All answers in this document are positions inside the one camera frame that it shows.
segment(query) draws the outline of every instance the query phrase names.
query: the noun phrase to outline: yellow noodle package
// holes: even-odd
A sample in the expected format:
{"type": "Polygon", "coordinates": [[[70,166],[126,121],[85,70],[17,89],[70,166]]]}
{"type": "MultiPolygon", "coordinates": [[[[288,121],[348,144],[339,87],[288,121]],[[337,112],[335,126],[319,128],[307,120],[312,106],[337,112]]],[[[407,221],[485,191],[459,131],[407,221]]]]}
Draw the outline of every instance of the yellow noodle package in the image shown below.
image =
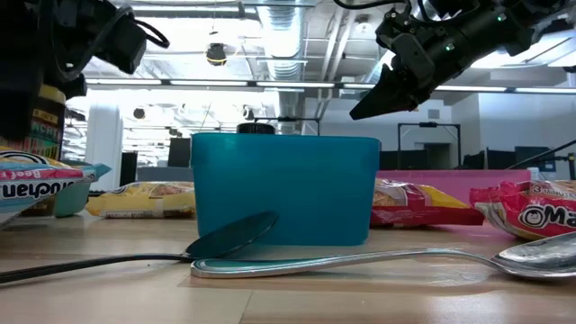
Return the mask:
{"type": "Polygon", "coordinates": [[[194,183],[127,184],[90,198],[86,209],[94,216],[105,218],[195,218],[194,183]]]}

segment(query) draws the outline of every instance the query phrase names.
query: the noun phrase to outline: ceiling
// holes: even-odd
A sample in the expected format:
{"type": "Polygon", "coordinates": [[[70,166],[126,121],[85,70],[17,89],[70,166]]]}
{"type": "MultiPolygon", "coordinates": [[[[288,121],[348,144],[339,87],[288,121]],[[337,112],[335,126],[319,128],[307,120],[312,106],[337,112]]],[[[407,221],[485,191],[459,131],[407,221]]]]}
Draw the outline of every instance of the ceiling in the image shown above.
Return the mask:
{"type": "MultiPolygon", "coordinates": [[[[247,17],[257,14],[253,3],[273,3],[276,0],[253,0],[244,2],[247,17]]],[[[101,60],[94,58],[85,68],[86,78],[146,78],[146,79],[237,79],[267,80],[270,59],[266,55],[266,32],[257,20],[223,18],[224,4],[209,3],[199,6],[195,1],[123,1],[135,7],[138,19],[161,30],[171,41],[169,49],[161,49],[149,43],[147,52],[133,76],[128,76],[101,60]],[[228,61],[223,67],[208,63],[205,51],[210,43],[226,44],[228,61]]],[[[337,7],[329,0],[306,2],[303,49],[301,62],[304,65],[302,79],[319,81],[322,66],[329,46],[329,37],[334,30],[337,7]]],[[[234,9],[238,3],[226,4],[234,9]]],[[[348,38],[345,36],[348,11],[340,21],[337,42],[330,64],[340,43],[346,44],[342,59],[337,64],[335,79],[353,77],[355,80],[370,73],[380,61],[383,51],[374,41],[374,30],[388,10],[388,6],[363,10],[356,14],[348,38]]],[[[567,56],[576,50],[576,43],[569,37],[548,40],[545,49],[521,61],[514,61],[517,68],[469,68],[449,85],[474,86],[555,86],[566,80],[561,67],[547,64],[567,56]]],[[[494,54],[491,62],[510,63],[508,56],[494,54]]],[[[486,61],[480,66],[488,66],[486,61]]],[[[175,129],[187,137],[198,131],[234,131],[245,119],[246,109],[255,116],[277,116],[278,93],[275,92],[207,92],[178,90],[90,90],[86,98],[68,101],[70,109],[89,118],[89,108],[105,96],[112,98],[120,107],[124,117],[124,143],[126,151],[137,150],[142,165],[155,165],[167,158],[169,129],[175,129]],[[144,119],[133,116],[134,109],[146,112],[144,119]]],[[[445,104],[458,100],[458,95],[434,93],[434,99],[443,99],[445,104]]],[[[65,132],[65,158],[83,158],[86,147],[86,122],[67,121],[65,132]]]]}

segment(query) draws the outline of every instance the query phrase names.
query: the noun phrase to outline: wooden table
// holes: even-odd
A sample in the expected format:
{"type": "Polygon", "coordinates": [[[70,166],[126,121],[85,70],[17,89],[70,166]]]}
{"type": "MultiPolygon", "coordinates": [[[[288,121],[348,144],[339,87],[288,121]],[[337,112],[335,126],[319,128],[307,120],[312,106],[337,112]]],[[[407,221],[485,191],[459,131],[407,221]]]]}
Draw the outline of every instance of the wooden table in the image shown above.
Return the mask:
{"type": "MultiPolygon", "coordinates": [[[[192,220],[18,220],[0,232],[0,270],[124,253],[179,253],[192,220]]],[[[363,247],[248,247],[238,257],[314,257],[399,248],[490,256],[516,244],[488,227],[372,230],[363,247]]],[[[574,323],[576,284],[510,280],[452,259],[397,260],[249,280],[190,277],[188,264],[132,262],[0,286],[0,323],[574,323]]]]}

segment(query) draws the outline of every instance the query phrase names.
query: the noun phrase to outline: blue plastic container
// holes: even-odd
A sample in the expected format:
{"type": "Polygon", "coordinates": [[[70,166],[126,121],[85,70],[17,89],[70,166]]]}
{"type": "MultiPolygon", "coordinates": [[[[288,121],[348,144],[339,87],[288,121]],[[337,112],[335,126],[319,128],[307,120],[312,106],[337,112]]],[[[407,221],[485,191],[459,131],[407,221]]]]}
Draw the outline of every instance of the blue plastic container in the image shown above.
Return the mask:
{"type": "Polygon", "coordinates": [[[272,211],[280,219],[261,242],[361,245],[379,152],[380,142],[368,138],[193,135],[198,231],[272,211]]]}

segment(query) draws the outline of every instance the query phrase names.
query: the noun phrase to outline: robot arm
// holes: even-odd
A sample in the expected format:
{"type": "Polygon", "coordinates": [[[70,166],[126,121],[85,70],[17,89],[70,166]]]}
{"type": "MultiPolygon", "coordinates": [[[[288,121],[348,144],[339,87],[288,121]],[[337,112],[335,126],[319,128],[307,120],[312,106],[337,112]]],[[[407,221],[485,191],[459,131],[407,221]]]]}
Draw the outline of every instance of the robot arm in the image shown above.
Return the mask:
{"type": "MultiPolygon", "coordinates": [[[[561,10],[567,0],[479,0],[466,11],[446,3],[470,2],[431,2],[437,3],[440,16],[460,13],[444,21],[429,20],[425,13],[421,21],[410,10],[386,13],[376,30],[376,42],[396,56],[391,67],[382,66],[380,81],[352,110],[352,119],[412,111],[437,86],[494,50],[503,47],[510,56],[528,50],[538,41],[533,26],[561,10]]],[[[418,4],[422,12],[422,1],[418,4]]]]}

